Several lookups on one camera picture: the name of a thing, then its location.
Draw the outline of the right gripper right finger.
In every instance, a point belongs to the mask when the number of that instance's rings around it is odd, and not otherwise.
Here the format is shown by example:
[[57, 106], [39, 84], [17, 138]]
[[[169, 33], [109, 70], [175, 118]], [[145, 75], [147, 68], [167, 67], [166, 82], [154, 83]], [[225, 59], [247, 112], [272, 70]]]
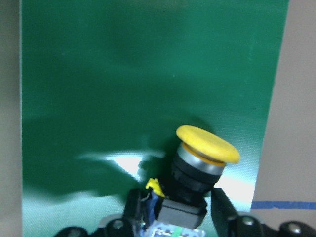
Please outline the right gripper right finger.
[[221, 188], [211, 190], [211, 218], [220, 237], [314, 237], [316, 230], [299, 221], [273, 229], [250, 213], [237, 212]]

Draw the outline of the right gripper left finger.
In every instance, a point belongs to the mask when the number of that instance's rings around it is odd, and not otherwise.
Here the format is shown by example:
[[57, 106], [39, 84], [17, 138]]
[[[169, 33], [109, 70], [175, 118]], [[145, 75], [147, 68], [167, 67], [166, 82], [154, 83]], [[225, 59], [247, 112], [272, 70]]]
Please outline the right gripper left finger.
[[96, 231], [88, 233], [82, 227], [66, 227], [57, 237], [138, 237], [142, 225], [142, 192], [131, 189], [128, 193], [124, 212], [118, 217], [105, 217], [106, 222], [99, 224]]

